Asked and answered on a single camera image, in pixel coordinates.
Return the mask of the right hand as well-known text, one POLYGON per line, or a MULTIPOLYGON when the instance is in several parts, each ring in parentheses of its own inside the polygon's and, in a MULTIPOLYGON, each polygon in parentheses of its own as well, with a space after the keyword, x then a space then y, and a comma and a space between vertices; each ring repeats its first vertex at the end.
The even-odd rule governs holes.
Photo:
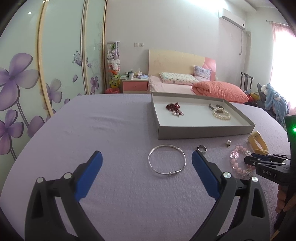
POLYGON ((278 193, 277 193, 277 206, 276 206, 276 213, 280 213, 281 211, 286 212, 292 209, 296 204, 296 196, 295 194, 293 197, 291 197, 287 204, 285 204, 285 201, 287 199, 287 194, 283 190, 283 187, 281 185, 278 185, 278 193))

